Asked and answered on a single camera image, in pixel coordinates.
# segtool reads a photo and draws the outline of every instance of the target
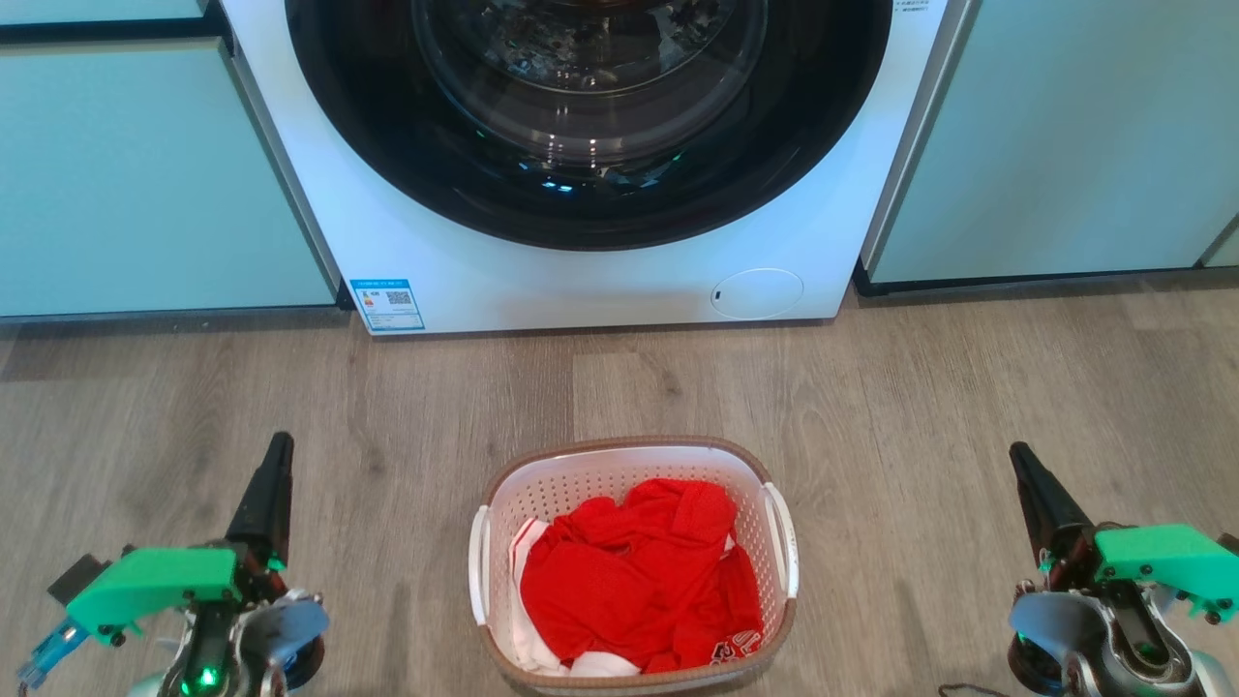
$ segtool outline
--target light green cabinet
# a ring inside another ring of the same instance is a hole
[[[1239,266],[1239,232],[1230,230],[1227,240],[1208,259],[1211,266]]]
[[[204,0],[0,0],[0,26],[201,17]]]
[[[0,317],[327,305],[219,40],[0,47]]]
[[[1239,2],[980,0],[873,282],[1189,267],[1239,201]]]

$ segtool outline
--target red clothing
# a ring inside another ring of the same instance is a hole
[[[742,657],[764,628],[748,555],[725,551],[735,521],[722,488],[703,482],[653,479],[622,506],[590,499],[529,551],[525,610],[564,661],[606,651],[663,672]]]

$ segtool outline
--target blue connector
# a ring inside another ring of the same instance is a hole
[[[73,621],[73,618],[64,618],[64,621],[56,628],[56,631],[47,635],[31,652],[31,659],[17,671],[17,680],[31,690],[37,690],[52,672],[56,664],[64,656],[81,646],[90,633],[84,626]]]

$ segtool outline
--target white plastic basket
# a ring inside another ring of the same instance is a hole
[[[738,661],[634,677],[571,678],[522,670],[513,661],[506,560],[517,529],[529,517],[550,522],[595,496],[622,501],[653,478],[711,482],[736,503],[736,536],[753,562],[766,624],[761,649]],[[515,461],[473,517],[468,563],[473,618],[504,675],[545,695],[600,697],[690,690],[764,667],[792,628],[800,576],[792,517],[766,469],[738,446],[710,438],[600,441]]]

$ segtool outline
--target washing machine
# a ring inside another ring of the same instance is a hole
[[[947,0],[224,0],[374,334],[836,313]]]

